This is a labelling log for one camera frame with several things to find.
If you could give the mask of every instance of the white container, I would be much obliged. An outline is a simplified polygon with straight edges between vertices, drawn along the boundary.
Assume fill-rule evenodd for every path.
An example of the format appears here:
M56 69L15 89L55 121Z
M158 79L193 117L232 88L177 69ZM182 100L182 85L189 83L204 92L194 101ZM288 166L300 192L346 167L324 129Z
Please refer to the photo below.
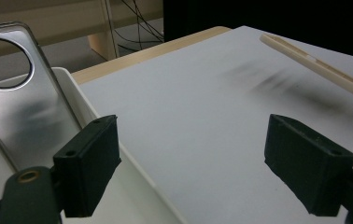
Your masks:
M79 122L88 124L93 119L99 118L70 73L60 67L53 67L52 70ZM174 206L162 196L155 183L122 143L120 157L121 164L110 179L92 217L66 218L62 214L64 223L187 223ZM0 199L3 186L11 175L13 170L0 151Z

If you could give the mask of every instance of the silver phone case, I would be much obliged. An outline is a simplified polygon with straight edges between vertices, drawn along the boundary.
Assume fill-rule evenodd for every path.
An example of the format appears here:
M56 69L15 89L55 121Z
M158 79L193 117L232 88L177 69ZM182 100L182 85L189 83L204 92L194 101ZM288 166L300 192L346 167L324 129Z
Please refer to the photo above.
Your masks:
M1 86L21 81L0 87L0 149L16 171L50 167L53 154L81 127L29 27L2 23L0 40L20 48L31 65L29 74L0 82Z

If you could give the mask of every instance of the white tray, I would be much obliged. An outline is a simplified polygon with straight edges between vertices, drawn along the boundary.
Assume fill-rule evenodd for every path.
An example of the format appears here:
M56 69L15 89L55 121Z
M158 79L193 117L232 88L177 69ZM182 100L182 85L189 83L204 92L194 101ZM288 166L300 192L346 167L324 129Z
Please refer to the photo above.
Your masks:
M99 118L69 72L60 67L53 67L52 70L79 122L88 124ZM65 218L62 214L64 223L187 223L174 206L165 200L155 183L122 143L120 157L122 162L109 181L92 217ZM0 199L3 186L12 174L12 169L0 151Z

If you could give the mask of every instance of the white table surface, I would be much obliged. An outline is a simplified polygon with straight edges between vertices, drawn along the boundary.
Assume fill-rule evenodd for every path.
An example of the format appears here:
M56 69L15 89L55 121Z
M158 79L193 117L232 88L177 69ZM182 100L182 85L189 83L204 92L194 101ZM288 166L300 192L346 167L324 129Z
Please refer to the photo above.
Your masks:
M240 27L81 85L191 224L344 223L309 215L264 163L270 114L353 152L353 95ZM353 76L353 57L289 40Z

